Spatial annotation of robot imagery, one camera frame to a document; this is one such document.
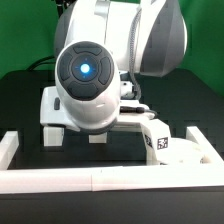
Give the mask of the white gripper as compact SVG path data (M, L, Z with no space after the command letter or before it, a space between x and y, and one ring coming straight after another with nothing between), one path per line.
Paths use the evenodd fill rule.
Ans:
M73 99L63 88L46 87L40 107L40 123L45 127L63 127L76 132L105 133L119 123L122 115L156 112L138 100L121 100L117 90L107 88L94 99Z

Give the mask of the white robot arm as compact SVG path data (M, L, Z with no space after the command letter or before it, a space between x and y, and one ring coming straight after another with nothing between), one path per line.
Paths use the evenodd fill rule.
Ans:
M77 0L55 33L55 85L44 89L40 123L88 134L113 127L120 73L162 77L182 61L187 30L178 0Z

